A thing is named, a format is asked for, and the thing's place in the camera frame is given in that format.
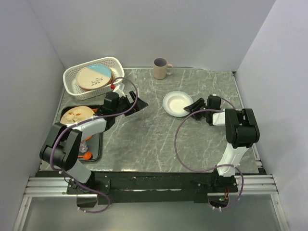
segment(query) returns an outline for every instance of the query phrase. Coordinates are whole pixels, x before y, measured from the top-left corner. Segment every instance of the white basket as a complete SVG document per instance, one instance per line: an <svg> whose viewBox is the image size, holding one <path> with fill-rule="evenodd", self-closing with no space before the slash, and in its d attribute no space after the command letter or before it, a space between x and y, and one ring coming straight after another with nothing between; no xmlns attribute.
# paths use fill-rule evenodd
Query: white basket
<svg viewBox="0 0 308 231"><path fill-rule="evenodd" d="M110 84L108 84L107 86L103 88L97 89L97 90L88 90L88 91L83 90L77 84L76 75L78 71L86 66L93 65L93 64L102 64L102 65L109 67L111 71L113 72L115 78L124 77L123 67L121 63L119 62L119 60L117 60L114 57L105 57L102 59L97 59L97 60L93 60L93 61L90 61L84 64L79 64L77 66L70 67L63 74L63 83L64 83L65 90L67 91L67 93L75 96L75 98L78 100L85 100L85 99L95 97L101 94L105 94L109 91L112 91L110 88ZM121 81L122 79L119 79L117 82L114 83L114 85L118 85Z"/></svg>

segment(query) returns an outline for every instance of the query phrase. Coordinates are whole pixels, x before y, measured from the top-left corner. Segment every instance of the mug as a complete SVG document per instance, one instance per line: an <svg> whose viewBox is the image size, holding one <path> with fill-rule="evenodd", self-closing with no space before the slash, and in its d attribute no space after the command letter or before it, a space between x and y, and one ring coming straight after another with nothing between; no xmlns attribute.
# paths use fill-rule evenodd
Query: mug
<svg viewBox="0 0 308 231"><path fill-rule="evenodd" d="M167 71L167 67L172 67L172 71ZM173 65L169 64L164 58L157 58L154 60L153 75L157 79L164 79L166 75L172 75L173 69Z"/></svg>

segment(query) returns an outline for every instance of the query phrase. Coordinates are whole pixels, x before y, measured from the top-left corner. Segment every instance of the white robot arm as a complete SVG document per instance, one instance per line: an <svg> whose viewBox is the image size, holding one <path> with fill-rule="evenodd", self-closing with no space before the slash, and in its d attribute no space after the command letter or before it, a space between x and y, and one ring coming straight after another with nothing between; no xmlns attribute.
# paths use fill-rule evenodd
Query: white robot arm
<svg viewBox="0 0 308 231"><path fill-rule="evenodd" d="M136 100L136 103L132 110L124 114L125 116L129 116L148 106L140 98L136 99L136 94L133 91L130 91L129 94L133 101ZM94 134L107 131L115 123L116 116L121 115L122 112L128 110L132 105L133 103L129 102L120 87L116 87L112 92L106 94L104 103L92 117L93 121L71 128L63 135L63 138L60 140L62 143L59 143L55 148L53 165L58 167L60 172L66 171L80 183L90 185L94 181L94 173L87 169L77 158L80 142ZM115 116L97 118L102 115ZM42 160L50 163L51 152L56 139L70 125L72 124L55 123L52 126L39 154Z"/></svg>
<svg viewBox="0 0 308 231"><path fill-rule="evenodd" d="M216 95L210 95L206 101L201 98L192 105L185 108L189 112L200 109L220 110L221 98ZM225 109L224 112L204 112L203 114L195 114L192 116L196 120L202 117L211 126L225 126L227 147L222 159L217 165L234 165L238 166L240 160L247 150L256 142L258 142L260 133L257 126L256 118L252 109ZM217 169L218 174L224 177L235 175L233 167L220 167Z"/></svg>

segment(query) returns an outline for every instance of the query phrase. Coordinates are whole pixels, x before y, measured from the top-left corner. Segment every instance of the gray marble surface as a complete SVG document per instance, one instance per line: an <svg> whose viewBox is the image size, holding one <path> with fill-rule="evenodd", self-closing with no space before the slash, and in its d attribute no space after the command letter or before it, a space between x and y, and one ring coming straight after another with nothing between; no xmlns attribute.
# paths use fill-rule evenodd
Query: gray marble surface
<svg viewBox="0 0 308 231"><path fill-rule="evenodd" d="M152 76L151 69L127 69L125 77L132 80L140 98L149 106L133 115L116 119L113 127L103 134L103 153L98 161L86 163L91 170L185 172L174 153L174 134L183 118L172 117L163 109L164 96L175 90L189 94L194 101L217 94L241 108L231 72L176 69L163 80ZM124 92L132 90L125 82ZM102 104L104 95L76 100L64 93L57 121L63 108L72 105ZM230 107L225 102L222 108ZM178 151L184 163L195 169L216 165L226 148L223 127L211 127L205 120L188 119L178 135ZM252 149L241 160L243 173L258 173ZM40 170L50 170L47 163Z"/></svg>

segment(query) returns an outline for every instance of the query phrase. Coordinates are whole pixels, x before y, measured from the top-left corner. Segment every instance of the black tray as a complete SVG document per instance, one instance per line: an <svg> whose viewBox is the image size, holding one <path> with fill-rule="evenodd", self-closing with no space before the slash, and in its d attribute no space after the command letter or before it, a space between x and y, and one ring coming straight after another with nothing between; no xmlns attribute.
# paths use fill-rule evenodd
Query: black tray
<svg viewBox="0 0 308 231"><path fill-rule="evenodd" d="M98 108L99 105L83 105L86 107L89 107L91 109L95 109ZM62 111L61 111L61 116L60 118L62 118L62 116L65 114L65 112L67 112L68 110L74 108L74 107L79 107L79 106L69 106L69 107L65 107ZM83 158L78 158L78 160L80 162L92 162L92 161L96 161L102 154L102 141L103 141L103 133L100 134L95 134L91 137L91 139L87 140L87 146L88 146L88 151L92 152L92 159L91 160L85 160Z"/></svg>

